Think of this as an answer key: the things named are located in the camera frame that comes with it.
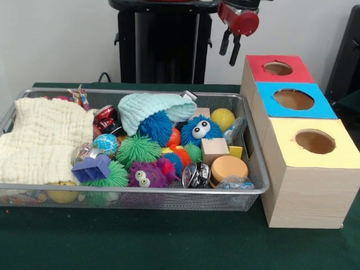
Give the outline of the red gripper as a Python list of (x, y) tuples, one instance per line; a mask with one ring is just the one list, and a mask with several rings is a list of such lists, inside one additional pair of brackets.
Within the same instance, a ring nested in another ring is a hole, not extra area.
[(220, 1), (219, 18), (228, 26), (223, 34), (219, 54), (227, 52), (229, 37), (233, 33), (233, 50), (229, 64), (234, 66), (241, 47), (241, 35), (252, 35), (259, 26), (259, 1)]

